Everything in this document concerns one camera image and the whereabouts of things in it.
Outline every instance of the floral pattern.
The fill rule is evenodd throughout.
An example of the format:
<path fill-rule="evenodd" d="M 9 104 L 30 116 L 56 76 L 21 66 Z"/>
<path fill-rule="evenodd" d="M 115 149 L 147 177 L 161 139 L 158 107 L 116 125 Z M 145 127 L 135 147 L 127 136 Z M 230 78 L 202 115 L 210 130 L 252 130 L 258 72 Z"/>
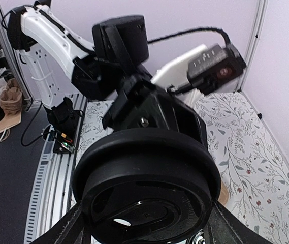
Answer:
<path fill-rule="evenodd" d="M 101 126 L 111 103 L 88 104 L 77 162 L 111 133 Z M 230 194 L 226 208 L 270 242 L 289 244 L 289 169 L 249 102 L 240 93 L 211 94 L 194 109 L 207 125 L 209 151 Z"/>

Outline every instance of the dark gray floor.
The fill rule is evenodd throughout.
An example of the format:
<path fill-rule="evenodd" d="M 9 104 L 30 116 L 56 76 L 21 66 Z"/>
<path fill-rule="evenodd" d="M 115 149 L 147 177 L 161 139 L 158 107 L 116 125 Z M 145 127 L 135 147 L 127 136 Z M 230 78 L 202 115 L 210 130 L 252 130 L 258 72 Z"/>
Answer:
<path fill-rule="evenodd" d="M 0 143 L 0 243 L 22 244 L 30 194 L 44 141 L 30 147 L 20 145 L 20 137 L 36 109 L 22 115 L 22 123 L 11 129 Z M 48 125 L 42 109 L 25 136 L 25 143 L 36 138 Z"/>

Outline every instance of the gray mat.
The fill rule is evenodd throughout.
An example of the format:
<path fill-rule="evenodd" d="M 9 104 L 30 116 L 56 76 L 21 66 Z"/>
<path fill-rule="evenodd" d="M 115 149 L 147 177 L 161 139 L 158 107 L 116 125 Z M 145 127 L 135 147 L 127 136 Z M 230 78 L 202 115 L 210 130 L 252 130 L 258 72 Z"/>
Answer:
<path fill-rule="evenodd" d="M 9 138 L 0 143 L 0 243 L 20 244 L 24 240 L 30 194 L 44 141 L 22 147 L 20 137 L 35 111 L 24 113 L 21 124 L 12 128 Z M 39 136 L 46 125 L 46 112 L 42 109 L 24 142 Z"/>

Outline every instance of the white wall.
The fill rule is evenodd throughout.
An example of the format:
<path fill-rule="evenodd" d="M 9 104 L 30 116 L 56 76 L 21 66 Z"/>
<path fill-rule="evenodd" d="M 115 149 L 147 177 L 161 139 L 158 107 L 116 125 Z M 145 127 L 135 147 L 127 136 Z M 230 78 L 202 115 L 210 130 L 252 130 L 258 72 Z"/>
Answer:
<path fill-rule="evenodd" d="M 289 163 L 289 1 L 269 1 L 243 91 Z"/>
<path fill-rule="evenodd" d="M 0 0 L 4 12 L 19 4 L 32 4 L 34 0 Z M 244 55 L 256 9 L 255 0 L 52 0 L 52 11 L 71 29 L 92 40 L 91 29 L 105 19 L 131 14 L 145 17 L 148 39 L 197 26 L 223 28 Z M 223 45 L 218 34 L 193 34 L 155 44 L 150 47 L 146 68 L 154 74 L 163 64 L 202 44 Z M 58 65 L 53 65 L 58 79 L 66 80 Z M 30 80 L 30 73 L 23 69 Z M 235 84 L 226 90 L 233 90 Z"/>

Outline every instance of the floral tablecloth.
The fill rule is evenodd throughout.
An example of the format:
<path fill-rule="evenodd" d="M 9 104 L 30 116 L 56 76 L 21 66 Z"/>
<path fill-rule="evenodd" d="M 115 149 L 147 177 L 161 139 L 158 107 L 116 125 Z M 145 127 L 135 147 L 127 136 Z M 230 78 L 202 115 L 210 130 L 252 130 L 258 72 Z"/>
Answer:
<path fill-rule="evenodd" d="M 101 125 L 111 103 L 88 104 L 77 162 L 111 133 Z M 226 208 L 270 242 L 289 244 L 289 170 L 251 105 L 240 93 L 212 94 L 194 109 L 206 122 L 209 151 L 230 194 Z"/>

